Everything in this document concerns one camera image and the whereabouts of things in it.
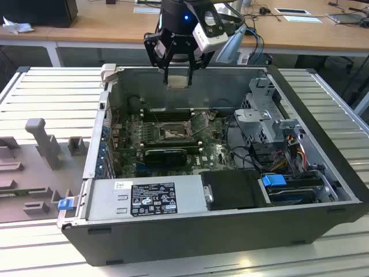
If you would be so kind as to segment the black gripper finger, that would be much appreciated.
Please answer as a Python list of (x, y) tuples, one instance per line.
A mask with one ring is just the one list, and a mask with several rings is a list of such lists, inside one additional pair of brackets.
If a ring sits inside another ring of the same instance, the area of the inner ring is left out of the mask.
[[(158, 43), (164, 46), (164, 54), (160, 57), (155, 50)], [(144, 46), (152, 66), (164, 70), (163, 83), (168, 84), (169, 64), (176, 54), (176, 41), (168, 32), (146, 33), (144, 35)]]
[(198, 69), (205, 69), (209, 62), (211, 61), (211, 59), (213, 58), (214, 55), (214, 51), (209, 52), (209, 53), (203, 53), (200, 55), (200, 57), (198, 59), (195, 59), (194, 56), (194, 46), (190, 43), (187, 42), (187, 56), (189, 59), (189, 69), (188, 69), (188, 74), (187, 74), (187, 80), (188, 80), (188, 86), (192, 85), (192, 79), (193, 79), (193, 72), (198, 70)]

